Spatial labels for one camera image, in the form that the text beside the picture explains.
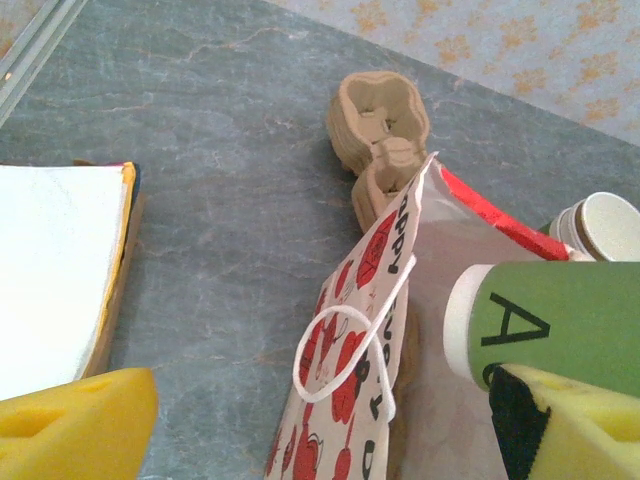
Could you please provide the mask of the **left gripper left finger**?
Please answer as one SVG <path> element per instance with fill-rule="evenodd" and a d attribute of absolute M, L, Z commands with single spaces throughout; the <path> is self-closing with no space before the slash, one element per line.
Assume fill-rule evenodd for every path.
<path fill-rule="evenodd" d="M 158 412 L 153 372 L 126 368 L 1 402 L 3 479 L 135 479 Z"/>

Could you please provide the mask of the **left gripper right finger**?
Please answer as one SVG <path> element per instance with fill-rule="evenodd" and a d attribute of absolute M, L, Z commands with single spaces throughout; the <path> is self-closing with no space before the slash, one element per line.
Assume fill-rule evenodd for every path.
<path fill-rule="evenodd" d="M 502 364 L 489 405 L 510 479 L 639 477 L 637 397 Z"/>

